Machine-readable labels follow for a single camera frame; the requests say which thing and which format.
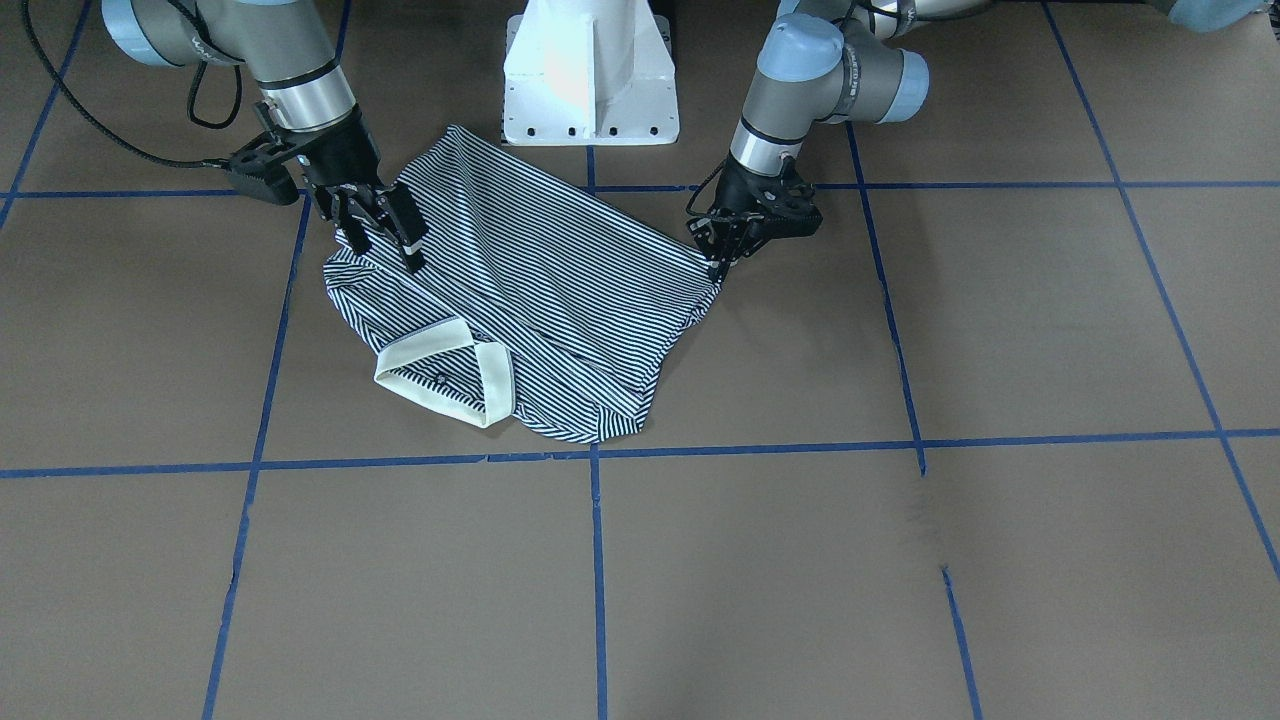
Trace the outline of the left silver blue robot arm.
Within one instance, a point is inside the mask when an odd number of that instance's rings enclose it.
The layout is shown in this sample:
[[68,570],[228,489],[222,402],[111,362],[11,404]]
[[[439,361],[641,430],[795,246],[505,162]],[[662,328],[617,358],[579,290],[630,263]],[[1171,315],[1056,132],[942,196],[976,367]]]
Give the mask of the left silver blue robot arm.
[[[1277,181],[1125,181],[1078,68],[1070,56],[1056,18],[1044,8],[1046,22],[1059,46],[1059,54],[1080,96],[1100,151],[1108,165],[1107,182],[1044,183],[868,183],[858,154],[854,123],[900,123],[914,118],[931,91],[931,69],[923,56],[882,44],[899,37],[927,20],[960,20],[978,14],[982,6],[970,3],[951,14],[920,14],[916,1],[893,1],[881,6],[872,1],[835,1],[828,9],[819,1],[782,1],[756,59],[756,70],[735,126],[726,159],[694,188],[686,206],[687,229],[707,259],[707,275],[722,283],[731,266],[750,258],[774,240],[813,236],[823,215],[814,196],[815,186],[805,182],[796,160],[813,124],[845,124],[856,183],[840,188],[860,193],[870,251],[877,277],[888,297],[884,252],[870,204],[873,190],[998,190],[1009,188],[1112,188],[1132,211],[1129,190],[1275,187]],[[1156,3],[1180,27],[1207,32],[1224,29],[1229,20],[1245,18],[1261,1],[1169,1]],[[712,182],[716,196],[707,210],[692,208],[699,193]],[[822,187],[837,188],[837,184]]]

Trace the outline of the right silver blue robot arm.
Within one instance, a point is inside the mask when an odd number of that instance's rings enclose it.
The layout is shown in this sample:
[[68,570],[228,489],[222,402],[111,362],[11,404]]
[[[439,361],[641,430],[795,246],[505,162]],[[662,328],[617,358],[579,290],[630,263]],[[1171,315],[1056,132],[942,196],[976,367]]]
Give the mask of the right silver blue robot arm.
[[311,1],[105,1],[116,46],[152,67],[205,61],[243,68],[262,96],[262,132],[220,160],[238,193],[293,204],[307,190],[357,254],[388,234],[408,272],[424,263],[428,224],[402,183],[379,176],[380,155]]

